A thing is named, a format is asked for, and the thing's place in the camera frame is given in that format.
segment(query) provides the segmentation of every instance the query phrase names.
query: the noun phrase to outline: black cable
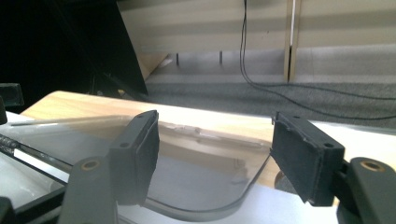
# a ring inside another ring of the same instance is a hole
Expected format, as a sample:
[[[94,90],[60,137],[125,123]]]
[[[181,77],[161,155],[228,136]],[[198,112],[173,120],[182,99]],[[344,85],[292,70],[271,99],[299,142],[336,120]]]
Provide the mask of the black cable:
[[[290,85],[290,84],[273,84],[273,85],[262,85],[255,83],[250,79],[248,76],[248,73],[246,72],[246,67],[245,67],[245,54],[246,54],[246,44],[247,44],[247,36],[248,36],[248,0],[244,0],[244,5],[245,5],[245,15],[244,15],[244,21],[242,25],[242,37],[241,37],[241,47],[239,50],[239,66],[240,70],[242,73],[242,76],[244,80],[249,84],[251,87],[253,87],[256,90],[260,91],[266,91],[269,93],[272,93],[274,95],[277,95],[294,105],[297,105],[301,108],[304,108],[306,110],[313,111],[315,113],[328,116],[328,117],[333,117],[333,118],[338,118],[338,119],[359,119],[359,120],[381,120],[381,119],[396,119],[396,115],[391,115],[391,116],[385,116],[385,117],[375,117],[375,118],[365,118],[365,117],[348,117],[348,116],[341,116],[341,115],[336,115],[328,112],[324,112],[321,110],[317,110],[315,108],[312,108],[308,105],[301,104],[288,96],[279,93],[277,91],[271,91],[268,90],[269,87],[282,87],[282,86],[292,86],[292,87],[300,87],[300,88],[307,88],[307,89],[314,89],[314,90],[320,90],[320,91],[330,91],[334,93],[339,93],[339,94],[344,94],[344,95],[349,95],[349,96],[354,96],[354,97],[360,97],[360,98],[365,98],[365,99],[372,99],[372,100],[396,100],[396,98],[381,98],[381,97],[373,97],[373,96],[366,96],[366,95],[359,95],[351,92],[344,92],[344,91],[336,91],[336,90],[331,90],[331,89],[326,89],[326,88],[321,88],[321,87],[312,87],[312,86],[305,86],[305,85]]]

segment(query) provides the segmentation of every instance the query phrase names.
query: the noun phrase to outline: beige panel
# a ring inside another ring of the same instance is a hole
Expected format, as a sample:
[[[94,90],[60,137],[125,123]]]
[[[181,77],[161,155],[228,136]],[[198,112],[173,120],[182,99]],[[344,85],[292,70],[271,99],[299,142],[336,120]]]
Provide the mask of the beige panel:
[[[284,48],[287,1],[247,2],[247,49]],[[240,48],[242,0],[135,0],[118,4],[137,52]]]
[[[298,47],[396,42],[395,0],[303,0]]]

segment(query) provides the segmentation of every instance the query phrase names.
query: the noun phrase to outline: clear plastic lid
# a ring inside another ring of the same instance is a hole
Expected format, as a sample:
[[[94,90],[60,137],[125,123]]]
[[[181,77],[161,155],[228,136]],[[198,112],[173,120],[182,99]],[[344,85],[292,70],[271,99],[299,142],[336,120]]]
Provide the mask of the clear plastic lid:
[[[55,159],[73,165],[105,156],[132,118],[15,122],[2,126],[0,134],[34,148],[37,152],[27,152],[55,166]],[[159,130],[159,159],[145,206],[169,217],[208,221],[230,215],[269,157],[270,146],[257,139],[163,122]],[[67,165],[58,168],[67,171]]]

